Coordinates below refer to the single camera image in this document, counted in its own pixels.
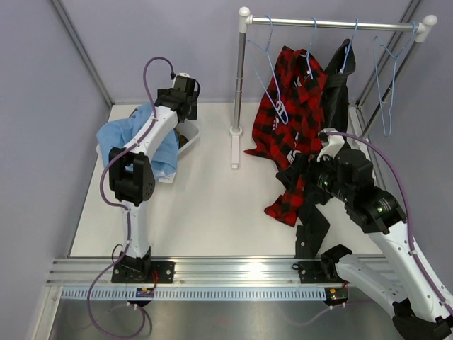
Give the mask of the light blue wire hanger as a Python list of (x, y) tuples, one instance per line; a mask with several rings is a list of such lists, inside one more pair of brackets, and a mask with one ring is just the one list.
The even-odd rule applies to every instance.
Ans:
[(377, 115), (381, 118), (385, 137), (389, 137), (393, 132), (393, 109), (396, 102), (398, 73), (416, 38), (418, 25), (414, 21), (411, 21), (410, 25), (411, 30), (402, 32), (403, 41), (400, 41), (396, 47), (387, 46), (379, 35), (374, 37), (374, 75), (379, 96)]

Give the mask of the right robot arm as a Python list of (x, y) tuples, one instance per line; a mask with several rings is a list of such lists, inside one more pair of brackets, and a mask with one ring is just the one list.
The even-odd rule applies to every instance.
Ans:
[[(423, 260), (409, 239), (408, 217), (392, 194), (375, 186), (372, 171), (371, 161), (360, 150), (342, 148), (334, 157), (298, 154), (288, 168), (277, 173), (290, 193), (296, 191), (297, 180), (305, 181), (295, 250), (299, 261), (293, 268), (302, 280), (320, 275), (358, 287), (387, 312), (404, 339), (451, 339), (449, 294), (436, 296), (442, 285), (436, 278), (428, 279), (428, 271), (419, 268)], [(319, 264), (309, 265), (330, 229), (317, 206), (332, 198), (343, 202), (348, 217), (385, 255), (399, 279), (397, 285), (342, 244), (323, 252)]]

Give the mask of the light blue shirt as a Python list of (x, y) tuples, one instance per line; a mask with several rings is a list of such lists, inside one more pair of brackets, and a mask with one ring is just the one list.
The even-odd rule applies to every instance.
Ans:
[(148, 156), (154, 178), (172, 176), (178, 167), (178, 124), (176, 112), (151, 103), (137, 107), (130, 117), (106, 123), (96, 134), (107, 166), (112, 148), (131, 148)]

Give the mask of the yellow plaid shirt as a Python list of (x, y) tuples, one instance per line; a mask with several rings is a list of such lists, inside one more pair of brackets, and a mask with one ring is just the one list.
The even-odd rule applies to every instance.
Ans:
[[(139, 114), (138, 114), (138, 108), (135, 108), (129, 115), (130, 118), (136, 118)], [(176, 135), (177, 135), (177, 138), (178, 138), (178, 148), (181, 149), (187, 142), (188, 142), (188, 139), (186, 136), (182, 135), (180, 133), (180, 131), (178, 130), (178, 128), (175, 128), (174, 129)]]

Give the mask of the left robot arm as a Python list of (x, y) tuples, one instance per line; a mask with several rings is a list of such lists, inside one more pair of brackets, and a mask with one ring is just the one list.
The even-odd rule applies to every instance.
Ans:
[(173, 85), (159, 89), (156, 107), (139, 132), (123, 148), (109, 154), (109, 187), (125, 214), (125, 242), (113, 265), (113, 283), (157, 282), (164, 265), (151, 262), (148, 240), (147, 202), (156, 180), (151, 159), (168, 133), (185, 120), (197, 119), (200, 85), (190, 80), (188, 87)]

